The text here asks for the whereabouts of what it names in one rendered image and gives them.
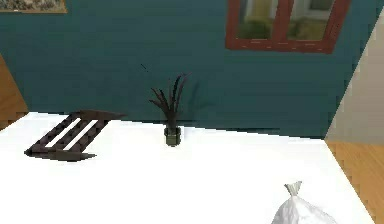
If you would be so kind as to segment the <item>dark potted house plant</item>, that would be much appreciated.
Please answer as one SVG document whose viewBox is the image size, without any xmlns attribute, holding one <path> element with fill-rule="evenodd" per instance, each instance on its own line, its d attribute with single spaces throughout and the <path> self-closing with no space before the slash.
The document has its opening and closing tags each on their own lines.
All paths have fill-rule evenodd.
<svg viewBox="0 0 384 224">
<path fill-rule="evenodd" d="M 152 88 L 156 98 L 150 99 L 150 102 L 157 106 L 166 118 L 164 136 L 165 143 L 170 147 L 181 143 L 181 128 L 178 126 L 179 104 L 187 77 L 186 73 L 178 75 L 174 84 L 169 87 L 168 96 L 165 96 L 163 90 Z"/>
</svg>

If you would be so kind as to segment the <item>white table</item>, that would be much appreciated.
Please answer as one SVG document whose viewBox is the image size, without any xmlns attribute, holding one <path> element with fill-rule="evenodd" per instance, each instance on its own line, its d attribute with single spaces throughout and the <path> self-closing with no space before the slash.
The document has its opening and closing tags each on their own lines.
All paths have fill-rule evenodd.
<svg viewBox="0 0 384 224">
<path fill-rule="evenodd" d="M 338 224 L 375 224 L 322 140 L 112 121 L 76 163 L 25 150 L 61 121 L 31 113 L 0 131 L 0 224 L 271 224 L 300 196 Z"/>
</svg>

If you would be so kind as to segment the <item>wood framed wall picture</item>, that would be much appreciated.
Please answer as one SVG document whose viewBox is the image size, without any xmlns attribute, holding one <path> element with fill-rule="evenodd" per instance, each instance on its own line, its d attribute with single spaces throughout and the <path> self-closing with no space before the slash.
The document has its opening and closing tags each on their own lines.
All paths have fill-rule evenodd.
<svg viewBox="0 0 384 224">
<path fill-rule="evenodd" d="M 67 12 L 65 0 L 0 0 L 0 13 L 59 13 Z"/>
</svg>

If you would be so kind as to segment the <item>red framed window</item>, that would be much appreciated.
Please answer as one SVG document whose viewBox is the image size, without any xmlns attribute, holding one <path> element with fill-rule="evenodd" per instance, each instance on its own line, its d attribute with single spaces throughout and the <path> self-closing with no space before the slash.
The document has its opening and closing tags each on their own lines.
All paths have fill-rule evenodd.
<svg viewBox="0 0 384 224">
<path fill-rule="evenodd" d="M 230 50 L 333 52 L 351 0 L 228 0 Z"/>
</svg>

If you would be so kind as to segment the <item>dark brown slatted chair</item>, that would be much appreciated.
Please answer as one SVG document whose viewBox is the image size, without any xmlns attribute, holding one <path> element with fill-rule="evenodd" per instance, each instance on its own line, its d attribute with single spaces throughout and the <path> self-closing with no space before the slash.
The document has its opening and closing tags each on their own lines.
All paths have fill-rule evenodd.
<svg viewBox="0 0 384 224">
<path fill-rule="evenodd" d="M 112 120 L 118 120 L 125 117 L 125 114 L 100 110 L 80 110 L 71 112 L 64 120 L 52 128 L 47 134 L 36 141 L 24 154 L 29 157 L 50 159 L 66 162 L 78 162 L 95 157 L 95 154 L 85 153 L 84 150 L 96 138 L 103 128 Z M 64 134 L 56 143 L 49 146 L 48 143 L 57 137 L 65 128 L 67 128 L 77 118 L 80 121 Z M 87 130 L 79 140 L 68 150 L 65 147 L 93 120 L 96 121 L 89 130 Z"/>
</svg>

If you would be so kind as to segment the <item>white tied bag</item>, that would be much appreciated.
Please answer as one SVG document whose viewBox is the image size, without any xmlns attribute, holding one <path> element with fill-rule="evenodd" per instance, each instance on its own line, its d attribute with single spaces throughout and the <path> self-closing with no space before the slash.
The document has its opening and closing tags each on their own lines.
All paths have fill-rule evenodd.
<svg viewBox="0 0 384 224">
<path fill-rule="evenodd" d="M 271 224 L 338 224 L 320 208 L 299 196 L 301 181 L 285 184 L 290 197 L 280 205 Z"/>
</svg>

